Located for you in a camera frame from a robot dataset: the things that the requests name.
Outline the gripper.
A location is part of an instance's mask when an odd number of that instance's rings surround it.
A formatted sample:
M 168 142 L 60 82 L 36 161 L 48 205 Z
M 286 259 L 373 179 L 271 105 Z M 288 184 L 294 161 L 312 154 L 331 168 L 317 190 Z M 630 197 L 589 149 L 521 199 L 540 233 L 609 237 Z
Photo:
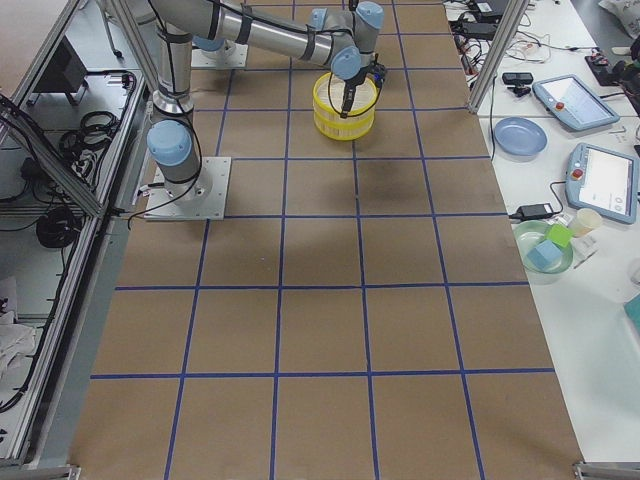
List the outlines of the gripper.
M 350 108 L 364 108 L 370 103 L 370 86 L 366 77 L 354 78 L 345 83 L 340 117 L 346 119 Z

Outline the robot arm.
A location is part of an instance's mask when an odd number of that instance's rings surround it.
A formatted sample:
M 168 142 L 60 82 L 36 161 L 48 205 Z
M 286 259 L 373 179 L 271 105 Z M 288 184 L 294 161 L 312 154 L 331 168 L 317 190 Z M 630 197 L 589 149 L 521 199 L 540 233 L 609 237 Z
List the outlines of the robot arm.
M 160 24 L 207 40 L 229 40 L 323 66 L 345 83 L 342 105 L 352 111 L 357 87 L 371 75 L 383 80 L 375 53 L 384 10 L 372 1 L 352 1 L 346 10 L 320 8 L 306 24 L 272 16 L 234 1 L 152 1 Z
M 129 3 L 112 3 L 152 90 L 147 150 L 162 174 L 167 200 L 185 204 L 199 200 L 211 189 L 211 181 L 203 173 L 204 161 L 193 126 L 191 73 L 196 24 L 182 18 L 186 9 L 172 1 L 148 1 L 146 5 L 156 27 L 158 61 L 151 58 L 141 39 Z

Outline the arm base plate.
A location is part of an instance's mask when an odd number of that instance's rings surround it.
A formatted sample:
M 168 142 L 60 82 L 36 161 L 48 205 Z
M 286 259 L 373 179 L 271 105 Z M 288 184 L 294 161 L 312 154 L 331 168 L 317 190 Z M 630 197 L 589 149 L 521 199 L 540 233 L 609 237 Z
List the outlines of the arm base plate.
M 150 190 L 143 217 L 152 221 L 223 220 L 231 173 L 230 157 L 204 157 L 200 176 L 192 188 L 190 183 L 166 183 L 159 167 Z
M 195 70 L 236 70 L 244 69 L 248 56 L 247 45 L 226 41 L 214 51 L 204 50 L 192 44 L 191 67 Z

